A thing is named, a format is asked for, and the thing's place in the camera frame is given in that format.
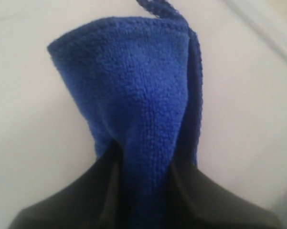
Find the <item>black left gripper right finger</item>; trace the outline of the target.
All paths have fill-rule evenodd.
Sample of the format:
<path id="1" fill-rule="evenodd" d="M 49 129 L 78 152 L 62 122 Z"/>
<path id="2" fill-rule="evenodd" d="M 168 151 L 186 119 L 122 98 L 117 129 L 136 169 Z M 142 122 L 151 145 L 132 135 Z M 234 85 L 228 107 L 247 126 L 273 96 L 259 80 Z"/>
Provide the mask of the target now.
<path id="1" fill-rule="evenodd" d="M 224 189 L 190 162 L 172 161 L 166 229 L 282 229 L 271 211 Z"/>

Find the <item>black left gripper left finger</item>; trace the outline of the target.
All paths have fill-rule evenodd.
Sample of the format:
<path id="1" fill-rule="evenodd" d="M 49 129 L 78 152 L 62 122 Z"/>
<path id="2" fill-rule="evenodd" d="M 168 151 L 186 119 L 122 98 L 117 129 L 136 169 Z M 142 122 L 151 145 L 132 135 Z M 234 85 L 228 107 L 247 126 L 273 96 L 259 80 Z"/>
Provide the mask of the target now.
<path id="1" fill-rule="evenodd" d="M 23 209 L 11 229 L 117 229 L 120 162 L 116 142 L 72 184 Z"/>

